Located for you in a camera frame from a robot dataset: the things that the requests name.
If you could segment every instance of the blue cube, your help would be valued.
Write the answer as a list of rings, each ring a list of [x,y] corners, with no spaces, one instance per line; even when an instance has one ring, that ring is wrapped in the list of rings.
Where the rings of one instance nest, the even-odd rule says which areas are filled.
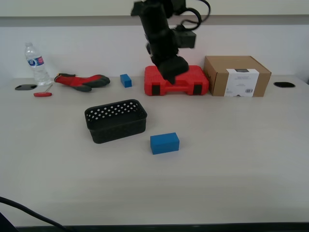
[[[178,151],[179,143],[176,133],[150,136],[150,147],[154,155]]]
[[[132,80],[128,74],[120,75],[120,80],[125,88],[132,87]]]

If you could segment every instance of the white wall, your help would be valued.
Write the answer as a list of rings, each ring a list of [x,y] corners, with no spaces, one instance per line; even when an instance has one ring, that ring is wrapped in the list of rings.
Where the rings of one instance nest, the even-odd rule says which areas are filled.
[[[130,15],[136,0],[1,0],[0,16],[91,16]],[[212,15],[308,15],[308,0],[208,0]],[[197,0],[186,0],[188,7],[207,14]]]
[[[141,25],[128,26],[123,20],[125,26],[65,23],[43,27],[30,23],[25,27],[26,19],[11,25],[0,22],[0,80],[32,77],[24,58],[26,41],[40,49],[51,76],[59,72],[141,76],[152,64],[144,47],[144,32]],[[196,31],[196,49],[182,49],[181,55],[200,66],[205,55],[251,55],[273,74],[296,74],[305,80],[309,77],[309,24],[229,25],[228,19],[227,25],[223,24],[201,26]]]

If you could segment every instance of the white label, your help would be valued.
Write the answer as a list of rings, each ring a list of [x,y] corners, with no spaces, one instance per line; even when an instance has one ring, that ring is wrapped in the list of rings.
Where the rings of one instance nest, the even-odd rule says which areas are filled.
[[[227,69],[225,97],[253,97],[259,72],[255,69]]]

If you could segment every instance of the brown cardboard box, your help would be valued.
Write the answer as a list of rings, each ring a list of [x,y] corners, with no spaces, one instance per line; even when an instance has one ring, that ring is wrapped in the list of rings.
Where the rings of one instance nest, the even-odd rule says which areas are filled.
[[[255,69],[259,72],[254,97],[264,96],[271,72],[250,56],[206,56],[204,72],[213,96],[224,96],[229,77],[227,69]]]

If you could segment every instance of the bottle label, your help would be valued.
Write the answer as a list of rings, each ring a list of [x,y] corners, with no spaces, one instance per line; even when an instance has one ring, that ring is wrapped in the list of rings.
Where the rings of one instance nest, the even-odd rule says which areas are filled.
[[[35,58],[35,59],[28,59],[28,63],[30,66],[34,67],[34,66],[40,66],[42,64],[44,64],[44,60],[42,57],[39,58]]]

